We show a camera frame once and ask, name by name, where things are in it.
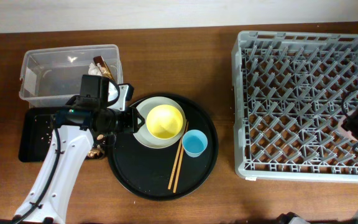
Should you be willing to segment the grey round plate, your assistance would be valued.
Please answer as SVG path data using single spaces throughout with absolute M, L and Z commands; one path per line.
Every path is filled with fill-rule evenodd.
M 180 110 L 181 114 L 183 115 L 184 121 L 183 121 L 183 127 L 178 135 L 171 139 L 158 139 L 152 136 L 147 127 L 146 127 L 146 118 L 148 113 L 151 109 L 158 105 L 172 105 Z M 134 137 L 144 146 L 152 148 L 152 149 L 163 149 L 168 146 L 171 146 L 172 144 L 175 144 L 181 135 L 185 132 L 185 125 L 186 125 L 186 116 L 185 112 L 183 111 L 182 107 L 174 100 L 163 97 L 163 96 L 155 96 L 151 98 L 147 98 L 140 102 L 136 109 L 139 111 L 139 113 L 145 118 L 145 124 L 143 127 L 139 129 L 137 133 L 134 133 Z

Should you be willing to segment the yellow bowl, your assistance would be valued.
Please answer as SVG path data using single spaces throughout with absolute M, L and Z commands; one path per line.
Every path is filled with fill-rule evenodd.
M 149 133 L 158 139 L 171 139 L 183 127 L 183 115 L 172 105 L 158 105 L 150 110 L 146 118 Z

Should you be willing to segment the wooden chopstick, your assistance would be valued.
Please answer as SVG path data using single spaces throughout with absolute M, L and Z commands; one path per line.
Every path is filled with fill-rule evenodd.
M 189 126 L 189 121 L 187 121 L 186 124 L 186 128 L 185 128 L 185 133 L 188 131 L 188 126 Z M 177 186 L 178 186 L 178 180 L 179 180 L 179 176 L 180 176 L 180 171 L 181 171 L 181 165 L 182 165 L 182 160 L 183 160 L 183 154 L 184 154 L 184 146 L 183 146 L 183 136 L 181 137 L 181 142 L 180 142 L 180 155 L 179 155 L 179 160 L 178 160 L 178 167 L 177 167 L 177 172 L 175 174 L 175 181 L 174 181 L 174 186 L 173 186 L 173 193 L 177 192 Z
M 185 131 L 188 129 L 188 123 L 189 123 L 189 121 L 186 122 Z M 184 135 L 184 133 L 181 135 L 181 137 L 179 138 L 179 141 L 178 141 L 177 153 L 175 155 L 175 160 L 174 160 L 174 163 L 173 163 L 173 168 L 172 168 L 172 172 L 171 172 L 169 183 L 168 183 L 168 190 L 170 190 L 171 187 L 172 187 L 173 178 L 175 176 L 175 172 L 176 172 L 176 168 L 177 168 L 177 164 L 178 164 L 178 158 L 179 158 L 179 155 L 180 155 L 181 139 L 182 139 L 183 135 Z

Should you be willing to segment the white tissue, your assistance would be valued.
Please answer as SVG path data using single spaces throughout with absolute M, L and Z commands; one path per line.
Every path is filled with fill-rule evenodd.
M 97 75 L 97 76 L 103 75 L 102 72 L 100 71 L 100 69 L 94 63 L 90 63 L 89 69 L 88 69 L 88 74 L 89 75 Z

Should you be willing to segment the blue plastic cup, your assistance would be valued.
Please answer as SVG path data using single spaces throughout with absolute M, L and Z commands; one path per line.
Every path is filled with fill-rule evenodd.
M 197 129 L 187 131 L 181 142 L 186 154 L 190 157 L 200 156 L 208 146 L 207 136 Z

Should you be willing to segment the gold foil wrapper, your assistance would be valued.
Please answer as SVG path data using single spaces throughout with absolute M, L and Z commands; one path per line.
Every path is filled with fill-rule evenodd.
M 110 71 L 107 63 L 104 61 L 102 56 L 94 57 L 93 62 L 100 69 L 100 71 L 103 74 L 102 75 L 103 77 L 107 77 L 107 78 L 109 78 L 111 80 L 115 80 L 112 72 Z

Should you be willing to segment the brown food scraps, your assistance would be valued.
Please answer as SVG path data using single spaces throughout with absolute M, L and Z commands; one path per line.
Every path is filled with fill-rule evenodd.
M 105 143 L 106 136 L 100 134 L 94 140 L 91 150 L 87 153 L 86 159 L 102 159 L 105 156 Z

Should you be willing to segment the pink plastic cup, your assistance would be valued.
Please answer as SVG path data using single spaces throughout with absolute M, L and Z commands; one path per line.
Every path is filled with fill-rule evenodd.
M 352 135 L 350 131 L 346 131 L 342 125 L 344 124 L 344 117 L 339 121 L 337 130 L 339 134 L 345 138 L 356 141 L 357 139 Z

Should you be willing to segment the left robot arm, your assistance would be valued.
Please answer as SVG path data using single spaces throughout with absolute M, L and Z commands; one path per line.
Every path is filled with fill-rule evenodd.
M 136 133 L 145 123 L 135 108 L 119 111 L 111 105 L 105 96 L 76 95 L 51 116 L 48 153 L 9 223 L 65 223 L 76 178 L 98 136 Z

